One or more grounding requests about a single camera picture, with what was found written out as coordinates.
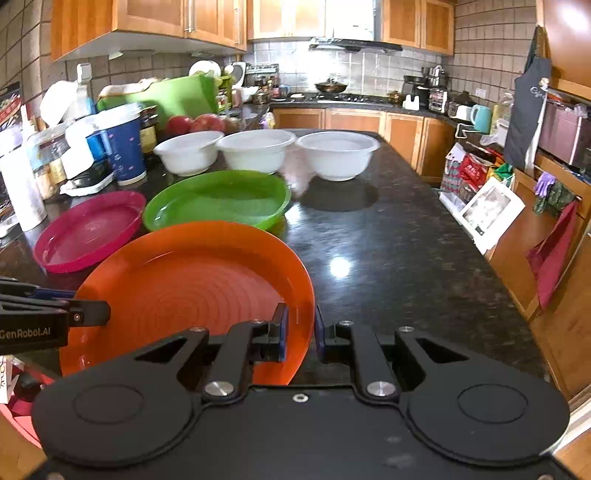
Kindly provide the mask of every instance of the jar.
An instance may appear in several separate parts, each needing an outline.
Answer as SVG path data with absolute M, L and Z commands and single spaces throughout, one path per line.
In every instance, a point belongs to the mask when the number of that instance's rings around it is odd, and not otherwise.
M 141 144 L 144 161 L 147 168 L 153 168 L 160 164 L 160 159 L 154 154 L 157 145 L 156 126 L 158 125 L 158 111 L 155 105 L 147 106 L 139 113 L 141 122 L 139 142 Z

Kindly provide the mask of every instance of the granite countertop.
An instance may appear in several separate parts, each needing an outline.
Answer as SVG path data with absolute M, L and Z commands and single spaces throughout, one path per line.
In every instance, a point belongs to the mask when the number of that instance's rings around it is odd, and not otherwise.
M 314 131 L 294 132 L 301 136 Z M 544 362 L 528 325 L 492 268 L 435 192 L 374 136 L 381 147 L 368 169 L 353 180 L 329 182 L 316 177 L 295 146 L 281 170 L 293 201 L 273 233 L 306 266 L 324 318 L 366 322 L 386 334 L 411 325 L 542 376 Z M 220 156 L 212 170 L 223 168 Z M 132 188 L 149 200 L 179 180 L 158 166 Z M 111 184 L 103 192 L 116 189 Z M 84 200 L 67 198 L 49 204 L 49 218 L 40 226 L 6 239 L 0 251 L 0 275 L 44 287 L 78 288 L 92 267 L 73 274 L 47 274 L 31 250 L 50 220 Z M 144 233 L 142 227 L 137 235 Z M 18 357 L 46 374 L 60 373 L 55 350 Z M 348 379 L 346 367 L 321 365 L 312 344 L 294 383 Z
M 275 108 L 350 108 L 364 110 L 378 110 L 380 112 L 399 113 L 401 115 L 426 116 L 428 118 L 437 118 L 443 120 L 449 125 L 456 127 L 457 122 L 442 113 L 432 112 L 431 110 L 407 110 L 400 106 L 390 105 L 388 103 L 356 103 L 356 102 L 318 102 L 317 100 L 286 100 L 284 102 L 271 102 L 268 104 L 271 111 Z

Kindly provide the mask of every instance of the apron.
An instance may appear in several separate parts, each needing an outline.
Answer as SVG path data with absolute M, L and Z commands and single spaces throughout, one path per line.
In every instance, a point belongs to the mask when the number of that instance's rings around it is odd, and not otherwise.
M 505 141 L 505 161 L 520 170 L 525 169 L 525 156 L 544 106 L 545 91 L 540 88 L 540 80 L 549 79 L 552 70 L 550 60 L 535 53 L 538 32 L 536 27 L 524 73 L 515 79 L 515 101 Z

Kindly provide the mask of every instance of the blue cup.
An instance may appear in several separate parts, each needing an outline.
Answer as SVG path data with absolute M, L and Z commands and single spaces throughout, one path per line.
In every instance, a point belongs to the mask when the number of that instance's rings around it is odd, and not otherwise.
M 129 185 L 146 176 L 139 131 L 141 108 L 137 103 L 105 110 L 96 116 L 109 163 L 119 185 Z

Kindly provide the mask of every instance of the purple glove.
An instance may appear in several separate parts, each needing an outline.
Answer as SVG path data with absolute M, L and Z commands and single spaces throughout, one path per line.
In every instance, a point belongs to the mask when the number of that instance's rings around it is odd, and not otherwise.
M 556 182 L 556 177 L 548 172 L 543 172 L 535 184 L 535 195 L 538 197 L 546 197 L 548 195 L 549 187 Z

